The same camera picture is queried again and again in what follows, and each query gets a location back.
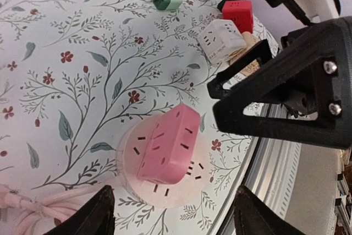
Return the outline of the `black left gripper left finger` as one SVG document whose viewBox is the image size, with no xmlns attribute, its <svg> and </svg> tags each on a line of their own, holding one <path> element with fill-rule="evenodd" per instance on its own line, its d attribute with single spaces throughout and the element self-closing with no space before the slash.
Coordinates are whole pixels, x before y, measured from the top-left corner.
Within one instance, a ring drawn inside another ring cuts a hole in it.
<svg viewBox="0 0 352 235">
<path fill-rule="evenodd" d="M 47 235 L 113 235 L 115 197 L 110 185 L 102 187 L 80 210 Z"/>
</svg>

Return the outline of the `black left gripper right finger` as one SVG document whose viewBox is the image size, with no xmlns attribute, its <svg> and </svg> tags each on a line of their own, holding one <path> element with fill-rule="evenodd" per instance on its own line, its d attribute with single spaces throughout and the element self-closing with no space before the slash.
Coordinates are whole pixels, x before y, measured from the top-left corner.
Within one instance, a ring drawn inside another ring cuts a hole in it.
<svg viewBox="0 0 352 235">
<path fill-rule="evenodd" d="M 304 235 L 244 185 L 239 186 L 234 198 L 234 226 L 236 234 L 243 235 Z"/>
</svg>

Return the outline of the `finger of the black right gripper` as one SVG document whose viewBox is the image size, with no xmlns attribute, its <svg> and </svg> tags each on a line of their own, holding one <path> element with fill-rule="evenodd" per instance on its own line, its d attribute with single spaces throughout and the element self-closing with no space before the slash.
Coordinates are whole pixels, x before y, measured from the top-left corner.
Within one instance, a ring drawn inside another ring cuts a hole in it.
<svg viewBox="0 0 352 235">
<path fill-rule="evenodd" d="M 240 71 L 244 70 L 244 68 L 251 63 L 256 62 L 258 66 L 261 67 L 271 59 L 272 53 L 267 39 L 259 41 L 228 68 L 218 72 L 215 78 L 207 84 L 210 98 L 218 100 L 222 99 L 227 93 L 229 93 L 228 89 L 223 88 L 223 84 Z"/>
<path fill-rule="evenodd" d="M 259 67 L 251 63 L 223 84 L 213 114 L 220 131 L 309 145 L 351 146 L 351 17 L 293 31 L 283 49 Z M 248 116 L 251 103 L 286 105 L 312 121 Z"/>
</svg>

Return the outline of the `white cube adapter red flower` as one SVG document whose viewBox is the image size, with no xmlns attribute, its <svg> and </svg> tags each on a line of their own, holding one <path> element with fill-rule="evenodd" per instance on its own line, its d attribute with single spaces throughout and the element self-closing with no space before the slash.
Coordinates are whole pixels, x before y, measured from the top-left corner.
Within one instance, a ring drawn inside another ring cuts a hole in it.
<svg viewBox="0 0 352 235">
<path fill-rule="evenodd" d="M 247 44 L 231 20 L 215 19 L 197 36 L 197 42 L 211 64 L 227 62 Z"/>
</svg>

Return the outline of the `red cube socket adapter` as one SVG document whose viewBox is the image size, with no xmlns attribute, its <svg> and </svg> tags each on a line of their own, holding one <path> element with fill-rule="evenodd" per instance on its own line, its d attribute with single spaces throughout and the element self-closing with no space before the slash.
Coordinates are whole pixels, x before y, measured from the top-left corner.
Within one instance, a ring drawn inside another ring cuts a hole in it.
<svg viewBox="0 0 352 235">
<path fill-rule="evenodd" d="M 254 18 L 251 1 L 226 1 L 222 8 L 222 15 L 223 19 L 231 20 L 241 33 L 253 33 Z"/>
</svg>

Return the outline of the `pink plug adapter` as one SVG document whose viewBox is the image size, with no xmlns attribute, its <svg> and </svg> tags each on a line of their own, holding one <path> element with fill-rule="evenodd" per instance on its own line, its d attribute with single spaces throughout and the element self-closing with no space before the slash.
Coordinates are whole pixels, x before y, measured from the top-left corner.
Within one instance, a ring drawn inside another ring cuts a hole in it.
<svg viewBox="0 0 352 235">
<path fill-rule="evenodd" d="M 180 182 L 188 171 L 200 122 L 200 115 L 185 104 L 159 116 L 137 178 L 156 184 Z"/>
</svg>

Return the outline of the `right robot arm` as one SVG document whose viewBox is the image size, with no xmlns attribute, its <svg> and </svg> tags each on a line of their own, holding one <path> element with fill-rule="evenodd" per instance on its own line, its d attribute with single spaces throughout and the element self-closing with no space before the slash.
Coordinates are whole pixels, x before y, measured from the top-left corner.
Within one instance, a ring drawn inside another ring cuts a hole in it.
<svg viewBox="0 0 352 235">
<path fill-rule="evenodd" d="M 304 27 L 272 56 L 258 42 L 208 85 L 219 131 L 348 149 L 351 146 L 351 17 L 339 0 L 266 0 Z"/>
</svg>

